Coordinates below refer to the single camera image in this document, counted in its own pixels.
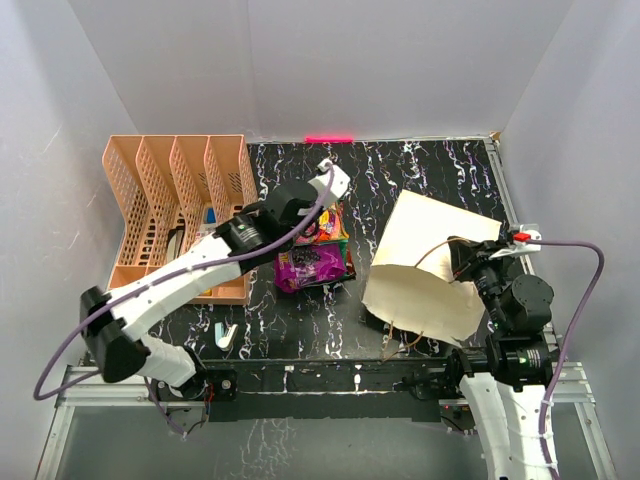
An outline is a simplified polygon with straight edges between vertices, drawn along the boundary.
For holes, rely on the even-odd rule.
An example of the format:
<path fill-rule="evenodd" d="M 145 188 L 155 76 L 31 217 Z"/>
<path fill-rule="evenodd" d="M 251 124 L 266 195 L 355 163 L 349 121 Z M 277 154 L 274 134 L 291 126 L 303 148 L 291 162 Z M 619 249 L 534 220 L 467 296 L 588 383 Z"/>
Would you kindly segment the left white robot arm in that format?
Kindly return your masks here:
<path fill-rule="evenodd" d="M 197 354 L 150 336 L 150 329 L 206 290 L 274 259 L 343 193 L 342 182 L 326 186 L 319 179 L 281 185 L 147 278 L 101 295 L 82 336 L 102 379 L 142 375 L 186 399 L 200 396 L 207 370 Z"/>

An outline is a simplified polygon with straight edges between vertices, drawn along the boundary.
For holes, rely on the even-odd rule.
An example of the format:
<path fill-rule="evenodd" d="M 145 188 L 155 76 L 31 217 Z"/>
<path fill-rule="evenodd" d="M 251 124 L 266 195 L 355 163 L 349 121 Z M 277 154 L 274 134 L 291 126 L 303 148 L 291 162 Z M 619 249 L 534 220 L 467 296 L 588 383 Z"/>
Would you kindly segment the brown paper bag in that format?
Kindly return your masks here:
<path fill-rule="evenodd" d="M 369 269 L 362 303 L 422 355 L 445 356 L 478 330 L 485 308 L 471 283 L 453 280 L 450 237 L 496 240 L 501 222 L 403 190 Z"/>

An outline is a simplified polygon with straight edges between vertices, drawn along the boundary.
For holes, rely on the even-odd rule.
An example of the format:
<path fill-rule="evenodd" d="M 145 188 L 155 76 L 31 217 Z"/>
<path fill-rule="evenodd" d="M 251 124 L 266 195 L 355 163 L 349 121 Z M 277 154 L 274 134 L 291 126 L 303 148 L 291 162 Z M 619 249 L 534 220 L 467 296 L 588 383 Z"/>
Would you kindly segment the purple snack bag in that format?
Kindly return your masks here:
<path fill-rule="evenodd" d="M 338 243 L 295 247 L 274 262 L 275 285 L 286 293 L 339 280 L 346 272 Z"/>

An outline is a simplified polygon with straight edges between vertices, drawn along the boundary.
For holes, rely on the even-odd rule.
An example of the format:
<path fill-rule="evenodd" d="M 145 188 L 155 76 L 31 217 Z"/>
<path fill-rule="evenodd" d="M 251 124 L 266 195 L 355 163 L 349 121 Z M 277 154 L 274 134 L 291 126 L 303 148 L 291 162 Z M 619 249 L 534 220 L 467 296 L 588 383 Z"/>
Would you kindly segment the red doritos snack bag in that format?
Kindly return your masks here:
<path fill-rule="evenodd" d="M 344 264 L 346 268 L 344 279 L 345 280 L 354 279 L 357 276 L 357 274 L 356 274 L 355 265 L 352 259 L 351 249 L 349 246 L 345 247 Z"/>

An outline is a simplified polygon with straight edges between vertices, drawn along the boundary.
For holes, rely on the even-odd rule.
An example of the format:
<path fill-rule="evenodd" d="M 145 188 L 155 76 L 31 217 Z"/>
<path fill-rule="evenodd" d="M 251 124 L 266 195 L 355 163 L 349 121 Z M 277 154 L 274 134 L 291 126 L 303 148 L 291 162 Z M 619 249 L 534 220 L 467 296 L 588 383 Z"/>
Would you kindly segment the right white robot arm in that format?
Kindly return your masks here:
<path fill-rule="evenodd" d="M 541 278 L 508 275 L 530 236 L 513 243 L 447 240 L 453 279 L 472 283 L 493 324 L 479 348 L 456 349 L 445 370 L 447 388 L 467 401 L 491 479 L 559 476 L 546 389 L 553 377 L 544 336 L 553 289 Z"/>

